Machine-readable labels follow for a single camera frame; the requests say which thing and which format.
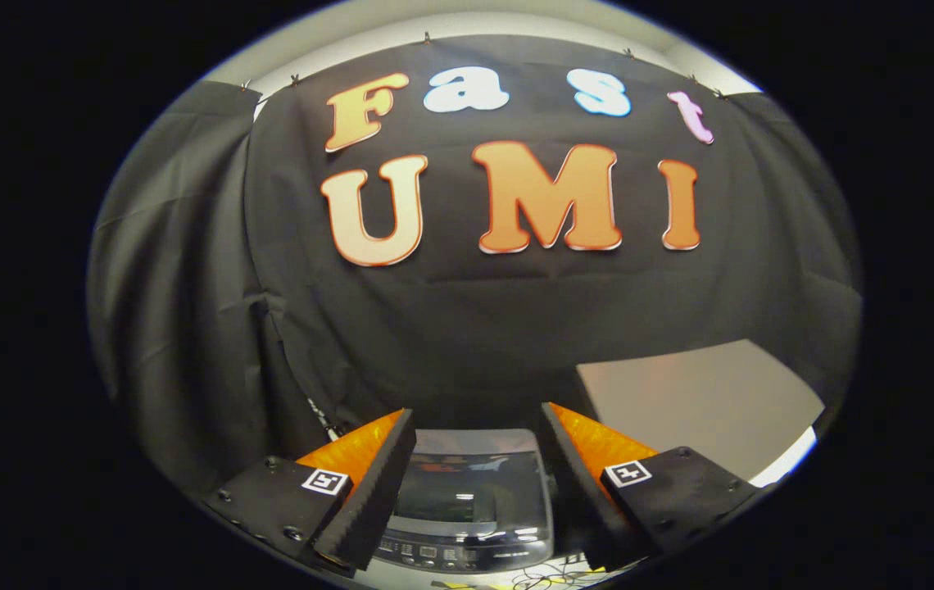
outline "black foam pad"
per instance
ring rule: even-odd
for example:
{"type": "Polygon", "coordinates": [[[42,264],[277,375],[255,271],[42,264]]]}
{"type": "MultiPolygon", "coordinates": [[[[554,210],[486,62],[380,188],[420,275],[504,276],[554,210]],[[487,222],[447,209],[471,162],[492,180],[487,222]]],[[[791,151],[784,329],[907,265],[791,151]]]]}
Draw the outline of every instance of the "black foam pad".
{"type": "Polygon", "coordinates": [[[383,442],[354,494],[314,544],[322,556],[358,569],[369,567],[388,527],[398,490],[415,448],[412,410],[405,410],[383,442]]]}
{"type": "Polygon", "coordinates": [[[687,446],[608,467],[601,481],[632,526],[666,553],[718,528],[758,492],[687,446]]]}
{"type": "Polygon", "coordinates": [[[311,544],[339,512],[351,478],[269,456],[202,499],[257,541],[310,563],[311,544]]]}
{"type": "Polygon", "coordinates": [[[593,568],[619,569],[653,553],[653,545],[639,537],[627,519],[602,493],[588,473],[569,433],[558,420],[550,404],[542,404],[543,419],[537,431],[543,455],[554,471],[560,496],[571,497],[574,509],[554,518],[569,518],[576,527],[587,530],[582,547],[587,563],[593,568]]]}

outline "screw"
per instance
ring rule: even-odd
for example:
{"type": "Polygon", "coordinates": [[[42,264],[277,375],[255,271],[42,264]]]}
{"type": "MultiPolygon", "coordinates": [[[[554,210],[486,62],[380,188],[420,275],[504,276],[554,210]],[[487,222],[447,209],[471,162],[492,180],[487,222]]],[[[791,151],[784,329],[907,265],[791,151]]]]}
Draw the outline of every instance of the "screw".
{"type": "Polygon", "coordinates": [[[303,533],[300,533],[299,529],[294,526],[290,525],[290,526],[284,527],[281,530],[284,531],[284,535],[286,535],[286,537],[291,538],[291,540],[293,541],[303,540],[303,533]]]}

